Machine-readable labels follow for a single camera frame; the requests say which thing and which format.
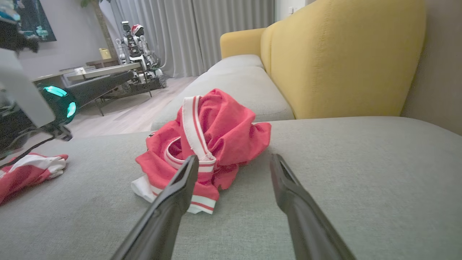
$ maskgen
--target red hat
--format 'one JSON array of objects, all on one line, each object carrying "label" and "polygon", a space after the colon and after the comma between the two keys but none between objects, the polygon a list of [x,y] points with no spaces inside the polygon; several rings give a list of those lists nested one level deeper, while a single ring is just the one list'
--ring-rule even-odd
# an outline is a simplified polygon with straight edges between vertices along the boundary
[{"label": "red hat", "polygon": [[142,25],[133,25],[132,26],[132,34],[136,34],[141,28],[143,28]]}]

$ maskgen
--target red cloth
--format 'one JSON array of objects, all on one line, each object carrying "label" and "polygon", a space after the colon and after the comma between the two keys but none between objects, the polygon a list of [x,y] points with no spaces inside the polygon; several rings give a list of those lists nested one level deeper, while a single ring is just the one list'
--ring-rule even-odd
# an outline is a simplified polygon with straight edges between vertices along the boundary
[{"label": "red cloth", "polygon": [[67,157],[67,155],[46,157],[29,153],[15,164],[3,167],[0,170],[0,204],[14,192],[61,175]]},{"label": "red cloth", "polygon": [[[148,137],[148,151],[136,158],[154,198],[168,185],[183,160],[196,154],[200,167],[189,212],[212,214],[218,189],[229,188],[239,166],[256,158],[269,145],[271,125],[252,124],[254,119],[250,109],[219,89],[203,97],[185,98],[176,120]],[[135,186],[134,182],[135,192],[143,196]]]}]

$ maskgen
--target glowing teal light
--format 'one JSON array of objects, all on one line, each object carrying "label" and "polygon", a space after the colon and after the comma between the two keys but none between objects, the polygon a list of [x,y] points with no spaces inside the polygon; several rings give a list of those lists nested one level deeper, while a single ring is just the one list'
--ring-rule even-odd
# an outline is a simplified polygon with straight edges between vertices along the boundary
[{"label": "glowing teal light", "polygon": [[67,95],[67,92],[58,88],[58,87],[55,87],[55,86],[48,86],[48,87],[45,87],[45,90],[52,93],[52,94],[55,94],[56,96],[60,96],[60,97],[64,97]]},{"label": "glowing teal light", "polygon": [[75,105],[75,102],[70,103],[69,107],[67,107],[67,117],[70,118],[73,114],[75,114],[76,110],[77,106]]}]

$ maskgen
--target yellow sofa backrest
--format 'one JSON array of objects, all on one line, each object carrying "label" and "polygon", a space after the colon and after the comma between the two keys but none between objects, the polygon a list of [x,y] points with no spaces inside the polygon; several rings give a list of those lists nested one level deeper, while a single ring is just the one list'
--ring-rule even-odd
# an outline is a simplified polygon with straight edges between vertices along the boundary
[{"label": "yellow sofa backrest", "polygon": [[425,36],[424,0],[317,0],[261,36],[296,118],[399,116]]}]

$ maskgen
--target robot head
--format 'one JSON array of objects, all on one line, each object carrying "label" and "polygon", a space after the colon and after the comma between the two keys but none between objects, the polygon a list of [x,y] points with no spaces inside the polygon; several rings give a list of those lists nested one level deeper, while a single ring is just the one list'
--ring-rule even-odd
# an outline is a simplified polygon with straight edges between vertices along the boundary
[{"label": "robot head", "polygon": [[133,25],[132,34],[138,37],[144,35],[144,27],[142,25]]},{"label": "robot head", "polygon": [[127,33],[130,33],[130,23],[128,23],[128,21],[123,21],[121,24],[124,34],[126,35]]}]

